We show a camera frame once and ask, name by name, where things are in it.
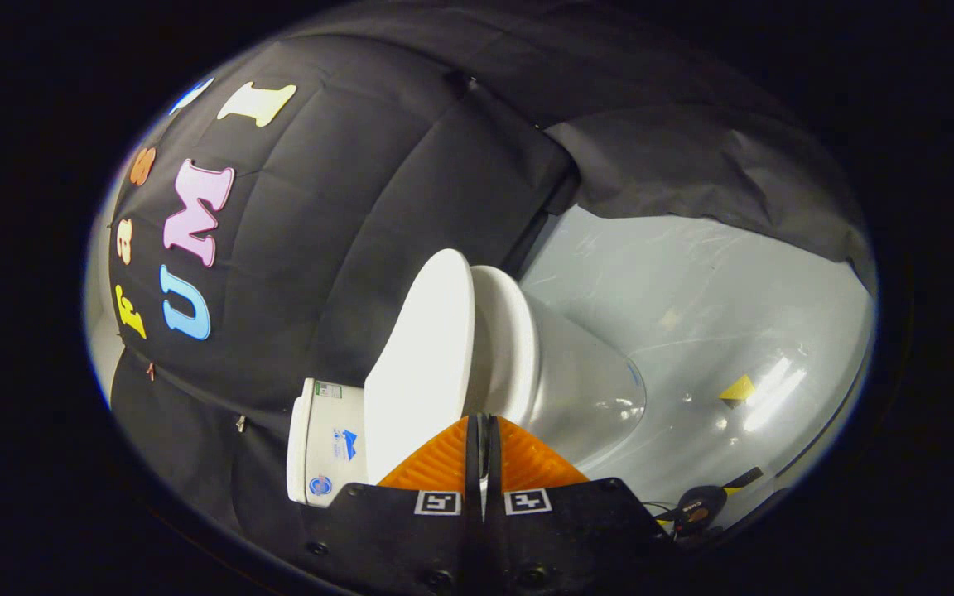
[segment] white toilet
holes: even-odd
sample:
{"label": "white toilet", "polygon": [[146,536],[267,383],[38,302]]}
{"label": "white toilet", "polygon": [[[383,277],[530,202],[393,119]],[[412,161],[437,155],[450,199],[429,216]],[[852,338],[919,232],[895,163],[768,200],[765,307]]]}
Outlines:
{"label": "white toilet", "polygon": [[[363,389],[318,384],[296,399],[287,486],[323,507],[346,483],[381,482],[461,416],[503,416],[583,464],[624,440],[647,400],[623,354],[453,249],[414,278]],[[345,430],[363,453],[341,456]]]}

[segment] colorful foam letter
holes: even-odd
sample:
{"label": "colorful foam letter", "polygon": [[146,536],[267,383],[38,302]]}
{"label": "colorful foam letter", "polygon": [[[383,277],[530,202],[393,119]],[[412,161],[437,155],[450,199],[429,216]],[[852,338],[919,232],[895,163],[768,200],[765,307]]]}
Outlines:
{"label": "colorful foam letter", "polygon": [[203,94],[205,89],[209,88],[209,84],[212,84],[213,80],[215,80],[215,76],[213,76],[212,79],[206,80],[204,83],[197,84],[197,86],[193,89],[186,91],[186,95],[182,95],[182,97],[179,98],[179,101],[175,102],[174,106],[171,106],[171,112],[167,114],[171,116],[173,113],[178,112],[178,110],[190,105],[190,102],[193,102],[194,99],[197,99],[197,95]]}
{"label": "colorful foam letter", "polygon": [[201,170],[194,162],[185,160],[175,177],[175,192],[182,199],[185,209],[164,222],[164,248],[181,246],[200,257],[205,267],[215,262],[215,238],[197,238],[194,234],[213,230],[219,223],[205,211],[201,200],[219,211],[227,203],[230,186],[234,184],[234,168],[223,172]]}
{"label": "colorful foam letter", "polygon": [[132,220],[121,219],[117,226],[117,256],[121,257],[125,265],[132,264]]}
{"label": "colorful foam letter", "polygon": [[295,93],[295,84],[287,84],[281,89],[253,89],[253,82],[250,80],[227,99],[216,120],[223,120],[228,114],[236,113],[253,118],[257,121],[257,126],[267,126],[270,121],[275,120],[276,114]]}
{"label": "colorful foam letter", "polygon": [[154,147],[147,147],[139,152],[135,158],[135,166],[132,166],[130,180],[135,186],[145,184],[149,177],[149,170],[152,169],[152,160],[157,158],[157,150]]}
{"label": "colorful foam letter", "polygon": [[173,276],[166,265],[160,267],[160,291],[164,294],[169,291],[186,298],[194,306],[194,316],[188,317],[185,314],[171,308],[171,305],[164,300],[164,322],[169,329],[178,329],[182,333],[193,337],[193,339],[207,339],[209,332],[212,331],[212,324],[209,318],[209,307],[205,304],[205,298],[196,287],[190,285],[177,276]]}
{"label": "colorful foam letter", "polygon": [[124,298],[124,288],[117,284],[117,309],[120,310],[120,322],[129,328],[135,329],[145,339],[145,327],[142,324],[142,315],[135,312],[132,302]]}

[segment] blue letter u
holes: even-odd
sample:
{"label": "blue letter u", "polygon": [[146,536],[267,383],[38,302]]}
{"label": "blue letter u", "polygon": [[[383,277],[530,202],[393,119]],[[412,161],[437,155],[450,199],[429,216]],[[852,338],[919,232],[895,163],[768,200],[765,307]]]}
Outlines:
{"label": "blue letter u", "polygon": [[164,322],[169,329],[178,329],[193,337],[193,339],[207,339],[209,332],[212,331],[212,324],[209,322],[209,307],[205,304],[205,298],[196,287],[173,276],[167,271],[166,265],[160,267],[160,291],[163,293],[174,293],[186,298],[194,306],[194,316],[188,317],[185,314],[171,308],[171,305],[164,300]]}

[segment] black fabric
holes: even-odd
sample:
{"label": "black fabric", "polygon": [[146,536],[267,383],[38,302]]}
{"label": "black fabric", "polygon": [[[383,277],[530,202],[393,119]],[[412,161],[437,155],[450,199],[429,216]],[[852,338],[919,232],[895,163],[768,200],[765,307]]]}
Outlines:
{"label": "black fabric", "polygon": [[283,34],[349,35],[454,65],[558,140],[601,218],[711,216],[848,261],[878,294],[844,174],[777,99],[667,31],[595,2],[371,1]]}
{"label": "black fabric", "polygon": [[238,419],[154,373],[149,362],[124,350],[113,377],[113,415],[137,455],[198,512],[241,531],[234,512],[230,468],[238,446]]}
{"label": "black fabric", "polygon": [[[442,248],[473,264],[516,261],[576,171],[480,83],[396,46],[281,39],[211,75],[196,101],[151,129],[151,173],[118,197],[113,229],[132,222],[132,261],[109,246],[110,286],[147,337],[121,321],[111,403],[171,489],[294,560],[302,508],[287,498],[285,441],[304,378],[363,385],[425,261]],[[296,93],[264,127],[217,120],[250,80]],[[183,208],[175,179],[185,159],[235,169],[216,227],[198,234],[215,240],[212,267],[163,246],[164,222]],[[161,265],[200,291],[207,339],[167,327],[162,302],[193,308],[161,290]]]}
{"label": "black fabric", "polygon": [[800,128],[728,108],[662,106],[598,113],[547,133],[578,162],[580,207],[600,218],[708,216],[848,261],[878,294],[859,205]]}

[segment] white floor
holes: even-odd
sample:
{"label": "white floor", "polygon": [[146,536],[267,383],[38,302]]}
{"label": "white floor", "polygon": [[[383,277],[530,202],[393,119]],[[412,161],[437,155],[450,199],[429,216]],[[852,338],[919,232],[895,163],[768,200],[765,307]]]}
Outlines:
{"label": "white floor", "polygon": [[[764,478],[730,499],[725,527],[781,488],[773,476],[843,403],[875,325],[848,264],[712,219],[572,208],[546,227],[520,286],[632,358],[646,382],[636,430],[580,471],[676,502],[758,465]],[[743,374],[757,392],[730,408],[719,395]]]}

